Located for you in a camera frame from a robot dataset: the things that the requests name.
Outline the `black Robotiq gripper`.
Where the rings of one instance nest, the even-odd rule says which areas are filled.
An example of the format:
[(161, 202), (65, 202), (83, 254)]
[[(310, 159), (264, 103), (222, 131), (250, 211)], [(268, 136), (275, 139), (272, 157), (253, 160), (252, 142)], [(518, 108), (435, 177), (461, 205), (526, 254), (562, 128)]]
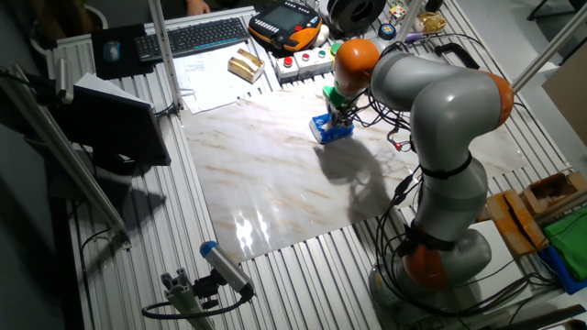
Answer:
[(327, 106), (327, 112), (329, 114), (328, 124), (331, 126), (331, 131), (337, 132), (339, 127), (349, 129), (353, 125), (353, 120), (349, 117), (349, 111), (344, 104), (339, 107), (329, 104)]

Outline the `bare person hand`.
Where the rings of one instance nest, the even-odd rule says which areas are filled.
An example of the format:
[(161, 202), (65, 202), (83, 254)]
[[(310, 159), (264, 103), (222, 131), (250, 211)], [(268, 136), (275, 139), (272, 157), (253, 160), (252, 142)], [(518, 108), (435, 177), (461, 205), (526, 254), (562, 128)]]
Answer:
[(185, 0), (187, 15), (199, 16), (211, 12), (209, 4), (205, 0)]

